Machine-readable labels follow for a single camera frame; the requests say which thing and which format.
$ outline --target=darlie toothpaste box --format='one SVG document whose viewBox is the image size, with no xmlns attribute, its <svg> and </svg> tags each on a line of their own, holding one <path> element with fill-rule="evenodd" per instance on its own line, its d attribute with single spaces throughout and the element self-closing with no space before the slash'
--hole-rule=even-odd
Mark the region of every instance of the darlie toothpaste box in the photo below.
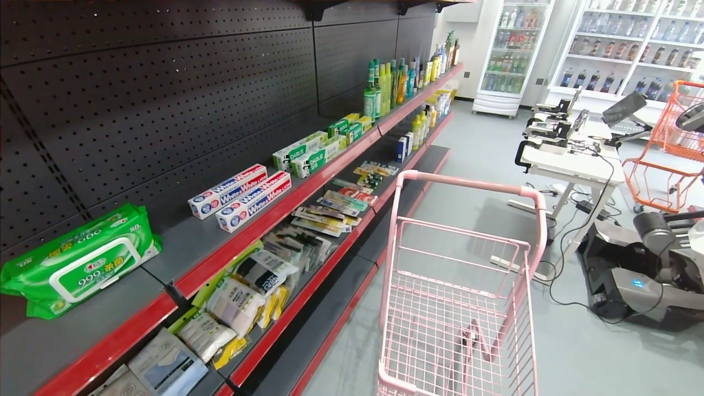
<svg viewBox="0 0 704 396">
<path fill-rule="evenodd" d="M 291 189 L 291 175 L 278 171 L 256 189 L 227 205 L 216 215 L 220 228 L 231 233 L 259 213 L 278 196 Z"/>
<path fill-rule="evenodd" d="M 266 167 L 256 164 L 188 200 L 193 216 L 203 220 L 266 180 Z"/>
</svg>

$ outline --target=pegboard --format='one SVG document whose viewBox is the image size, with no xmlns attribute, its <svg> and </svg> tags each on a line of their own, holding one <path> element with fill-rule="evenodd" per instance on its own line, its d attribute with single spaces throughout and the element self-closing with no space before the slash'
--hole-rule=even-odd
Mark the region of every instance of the pegboard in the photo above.
<svg viewBox="0 0 704 396">
<path fill-rule="evenodd" d="M 314 106 L 314 70 L 312 29 L 300 29 L 48 59 L 2 76 L 94 206 Z"/>
<path fill-rule="evenodd" d="M 397 19 L 398 6 L 395 1 L 353 0 L 326 9 L 322 20 L 313 24 L 326 26 Z"/>
<path fill-rule="evenodd" d="M 47 166 L 4 98 L 0 99 L 0 235 L 2 252 L 15 256 L 22 241 L 74 215 L 78 208 Z"/>
<path fill-rule="evenodd" d="M 394 58 L 397 20 L 323 26 L 313 30 L 319 101 L 365 84 L 369 61 L 373 58 L 382 62 Z"/>
<path fill-rule="evenodd" d="M 399 19 L 396 57 L 406 58 L 406 62 L 409 62 L 414 57 L 420 56 L 421 61 L 428 62 L 432 50 L 430 47 L 432 46 L 434 26 L 434 16 Z"/>
<path fill-rule="evenodd" d="M 310 27 L 286 0 L 3 1 L 2 66 L 156 42 Z"/>
</svg>

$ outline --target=glass door fridge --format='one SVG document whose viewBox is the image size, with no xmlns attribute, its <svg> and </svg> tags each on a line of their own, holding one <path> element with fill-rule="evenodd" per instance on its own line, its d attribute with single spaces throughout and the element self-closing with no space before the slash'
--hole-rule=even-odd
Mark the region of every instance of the glass door fridge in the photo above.
<svg viewBox="0 0 704 396">
<path fill-rule="evenodd" d="M 554 0 L 502 2 L 474 99 L 474 112 L 516 115 L 553 4 Z"/>
</svg>

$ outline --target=shelf bracket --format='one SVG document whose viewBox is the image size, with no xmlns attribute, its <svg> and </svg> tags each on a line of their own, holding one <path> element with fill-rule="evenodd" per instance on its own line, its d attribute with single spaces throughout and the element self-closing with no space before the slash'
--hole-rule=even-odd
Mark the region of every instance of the shelf bracket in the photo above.
<svg viewBox="0 0 704 396">
<path fill-rule="evenodd" d="M 335 7 L 348 0 L 333 0 L 333 1 L 315 1 L 315 0 L 298 0 L 296 3 L 301 5 L 303 12 L 306 13 L 306 20 L 320 22 L 322 15 L 330 7 Z"/>
</svg>

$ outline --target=wet wipes package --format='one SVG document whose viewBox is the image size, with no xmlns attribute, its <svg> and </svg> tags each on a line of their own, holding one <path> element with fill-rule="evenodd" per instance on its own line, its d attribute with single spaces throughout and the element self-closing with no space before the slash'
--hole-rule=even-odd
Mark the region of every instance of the wet wipes package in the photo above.
<svg viewBox="0 0 704 396">
<path fill-rule="evenodd" d="M 256 164 L 188 200 L 193 216 L 203 220 L 266 180 L 266 167 Z"/>
<path fill-rule="evenodd" d="M 160 250 L 146 209 L 126 204 L 5 263 L 0 292 L 26 298 L 27 316 L 56 318 Z"/>
<path fill-rule="evenodd" d="M 218 212 L 220 228 L 229 233 L 235 231 L 289 189 L 291 189 L 291 175 L 283 171 L 274 173 L 256 189 Z"/>
<path fill-rule="evenodd" d="M 142 385 L 162 396 L 187 396 L 208 373 L 206 365 L 165 328 L 127 366 Z"/>
</svg>

